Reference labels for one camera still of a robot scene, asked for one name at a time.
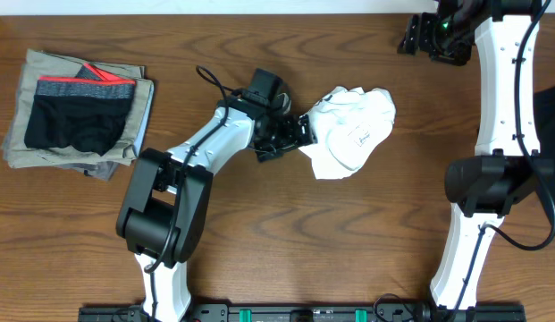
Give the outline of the white t-shirt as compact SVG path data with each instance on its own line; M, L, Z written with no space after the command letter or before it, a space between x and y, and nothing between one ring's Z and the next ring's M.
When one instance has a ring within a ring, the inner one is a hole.
M306 112L316 142L299 150L317 180L339 180L360 170L393 129L396 106L388 90L342 86Z

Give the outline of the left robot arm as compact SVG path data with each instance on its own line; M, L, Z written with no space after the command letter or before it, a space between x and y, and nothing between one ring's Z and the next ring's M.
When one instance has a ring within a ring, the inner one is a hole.
M242 150L263 163L316 141L308 116L291 113L287 83L256 69L246 88L224 86L204 66L197 74L222 94L214 115L191 138L135 164L116 232L144 274L145 321L182 321L192 302L187 263L205 229L213 179Z

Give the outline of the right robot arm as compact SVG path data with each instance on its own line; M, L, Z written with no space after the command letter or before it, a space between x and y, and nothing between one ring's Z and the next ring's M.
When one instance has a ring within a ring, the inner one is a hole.
M547 186L554 163L541 154L534 123L534 46L543 0L439 0L435 13L413 15L400 41L401 55L426 52L431 60L465 65L479 56L481 118L475 153L450 163L444 180L451 222L441 264L430 283L433 306L467 315L494 236L525 251L555 238L555 201ZM551 218L544 241L525 245L500 226L511 208L540 191Z

